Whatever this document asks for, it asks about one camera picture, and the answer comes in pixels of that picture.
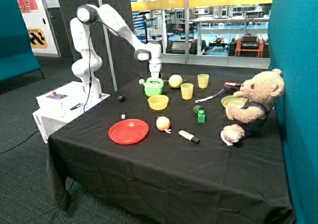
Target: red plate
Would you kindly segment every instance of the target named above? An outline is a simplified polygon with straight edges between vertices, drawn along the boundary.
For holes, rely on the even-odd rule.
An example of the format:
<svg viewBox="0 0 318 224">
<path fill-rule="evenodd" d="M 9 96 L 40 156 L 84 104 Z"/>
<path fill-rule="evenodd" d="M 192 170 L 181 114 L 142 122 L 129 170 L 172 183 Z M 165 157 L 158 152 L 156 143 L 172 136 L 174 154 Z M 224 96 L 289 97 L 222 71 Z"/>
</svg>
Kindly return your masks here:
<svg viewBox="0 0 318 224">
<path fill-rule="evenodd" d="M 113 142 L 120 145 L 131 145 L 141 141 L 148 132 L 146 122 L 138 119 L 128 119 L 117 122 L 108 132 Z"/>
</svg>

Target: yellow plate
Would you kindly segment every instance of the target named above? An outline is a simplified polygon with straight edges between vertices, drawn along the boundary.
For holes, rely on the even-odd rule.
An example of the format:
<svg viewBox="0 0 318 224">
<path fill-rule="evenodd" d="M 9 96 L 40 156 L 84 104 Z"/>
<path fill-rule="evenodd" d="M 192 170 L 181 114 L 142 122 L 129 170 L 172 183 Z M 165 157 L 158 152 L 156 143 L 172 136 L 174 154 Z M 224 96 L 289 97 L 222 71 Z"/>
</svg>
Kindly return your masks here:
<svg viewBox="0 0 318 224">
<path fill-rule="evenodd" d="M 237 98 L 234 96 L 225 96 L 221 100 L 222 105 L 226 108 L 228 104 L 232 103 L 235 105 L 244 106 L 244 104 L 247 102 L 247 98 Z"/>
</svg>

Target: door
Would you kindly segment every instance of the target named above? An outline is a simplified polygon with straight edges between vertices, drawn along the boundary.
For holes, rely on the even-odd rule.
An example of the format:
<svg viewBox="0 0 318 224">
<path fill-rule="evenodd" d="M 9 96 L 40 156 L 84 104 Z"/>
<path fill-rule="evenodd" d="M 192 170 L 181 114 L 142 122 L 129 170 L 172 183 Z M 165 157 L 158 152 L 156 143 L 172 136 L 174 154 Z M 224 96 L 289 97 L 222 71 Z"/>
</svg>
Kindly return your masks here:
<svg viewBox="0 0 318 224">
<path fill-rule="evenodd" d="M 17 2 L 29 32 L 34 55 L 60 57 L 60 51 L 43 0 L 17 0 Z"/>
</svg>

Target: yellow railing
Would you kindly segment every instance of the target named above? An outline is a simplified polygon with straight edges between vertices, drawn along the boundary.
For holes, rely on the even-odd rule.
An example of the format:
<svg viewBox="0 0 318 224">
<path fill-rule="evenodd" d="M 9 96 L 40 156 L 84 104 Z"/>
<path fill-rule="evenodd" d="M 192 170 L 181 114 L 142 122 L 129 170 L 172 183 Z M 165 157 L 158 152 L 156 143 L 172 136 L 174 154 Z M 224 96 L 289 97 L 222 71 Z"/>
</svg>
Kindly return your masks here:
<svg viewBox="0 0 318 224">
<path fill-rule="evenodd" d="M 267 4 L 273 0 L 189 0 L 189 7 Z M 157 0 L 131 3 L 132 11 L 184 8 L 184 0 Z"/>
</svg>

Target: glass window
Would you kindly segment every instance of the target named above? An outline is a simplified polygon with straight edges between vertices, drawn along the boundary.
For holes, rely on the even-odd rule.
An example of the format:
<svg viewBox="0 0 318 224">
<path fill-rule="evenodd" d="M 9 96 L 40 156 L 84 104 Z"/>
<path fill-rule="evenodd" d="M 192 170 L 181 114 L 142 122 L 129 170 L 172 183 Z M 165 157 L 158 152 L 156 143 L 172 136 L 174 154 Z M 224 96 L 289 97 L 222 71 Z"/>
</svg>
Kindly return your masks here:
<svg viewBox="0 0 318 224">
<path fill-rule="evenodd" d="M 162 44 L 163 62 L 267 68 L 271 1 L 137 0 L 135 33 Z"/>
</svg>

